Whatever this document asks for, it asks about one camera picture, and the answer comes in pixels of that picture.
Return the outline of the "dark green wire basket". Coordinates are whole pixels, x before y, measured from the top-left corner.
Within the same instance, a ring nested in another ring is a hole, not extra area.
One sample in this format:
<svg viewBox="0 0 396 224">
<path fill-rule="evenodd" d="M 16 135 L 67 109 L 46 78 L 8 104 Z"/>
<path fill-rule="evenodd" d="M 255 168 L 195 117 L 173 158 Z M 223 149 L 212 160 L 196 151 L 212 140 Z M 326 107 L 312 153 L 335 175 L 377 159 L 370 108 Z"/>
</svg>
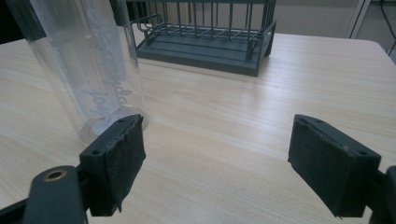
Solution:
<svg viewBox="0 0 396 224">
<path fill-rule="evenodd" d="M 142 59 L 255 77 L 275 35 L 276 0 L 125 0 Z"/>
</svg>

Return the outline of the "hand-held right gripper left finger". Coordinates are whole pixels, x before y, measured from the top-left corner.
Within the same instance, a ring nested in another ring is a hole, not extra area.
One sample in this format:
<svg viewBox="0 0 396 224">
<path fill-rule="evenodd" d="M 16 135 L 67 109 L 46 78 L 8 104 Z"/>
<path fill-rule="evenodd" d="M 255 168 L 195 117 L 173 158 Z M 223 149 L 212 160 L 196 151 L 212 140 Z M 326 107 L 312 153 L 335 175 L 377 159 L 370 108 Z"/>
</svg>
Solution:
<svg viewBox="0 0 396 224">
<path fill-rule="evenodd" d="M 146 158 L 140 114 L 115 121 L 79 155 L 80 171 L 89 179 L 88 208 L 93 217 L 121 211 Z"/>
</svg>

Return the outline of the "clear plastic cup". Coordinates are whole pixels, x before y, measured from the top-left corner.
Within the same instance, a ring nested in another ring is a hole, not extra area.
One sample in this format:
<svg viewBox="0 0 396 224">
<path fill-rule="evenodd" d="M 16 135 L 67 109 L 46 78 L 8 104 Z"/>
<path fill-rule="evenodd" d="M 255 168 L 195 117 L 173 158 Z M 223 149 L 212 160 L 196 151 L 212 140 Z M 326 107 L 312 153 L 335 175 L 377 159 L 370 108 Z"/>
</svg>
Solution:
<svg viewBox="0 0 396 224">
<path fill-rule="evenodd" d="M 126 0 L 5 0 L 78 137 L 147 115 Z"/>
</svg>

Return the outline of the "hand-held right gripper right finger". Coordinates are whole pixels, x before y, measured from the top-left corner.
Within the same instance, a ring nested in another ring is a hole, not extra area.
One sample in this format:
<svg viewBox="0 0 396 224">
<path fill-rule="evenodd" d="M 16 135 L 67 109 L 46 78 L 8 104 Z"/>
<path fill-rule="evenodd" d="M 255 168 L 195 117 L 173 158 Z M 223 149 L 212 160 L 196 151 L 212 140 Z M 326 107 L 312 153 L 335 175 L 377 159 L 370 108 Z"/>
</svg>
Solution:
<svg viewBox="0 0 396 224">
<path fill-rule="evenodd" d="M 361 217 L 381 156 L 327 122 L 296 115 L 288 162 L 336 217 Z"/>
</svg>

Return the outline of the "white metal stand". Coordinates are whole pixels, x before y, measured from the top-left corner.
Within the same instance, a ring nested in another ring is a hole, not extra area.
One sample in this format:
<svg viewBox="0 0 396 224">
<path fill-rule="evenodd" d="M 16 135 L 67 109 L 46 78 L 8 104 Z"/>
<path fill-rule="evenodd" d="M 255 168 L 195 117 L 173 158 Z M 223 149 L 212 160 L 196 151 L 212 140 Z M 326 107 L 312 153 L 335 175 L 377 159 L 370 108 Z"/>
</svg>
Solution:
<svg viewBox="0 0 396 224">
<path fill-rule="evenodd" d="M 370 4 L 371 0 L 357 0 L 357 5 L 346 29 L 345 38 L 355 39 L 357 37 Z"/>
</svg>

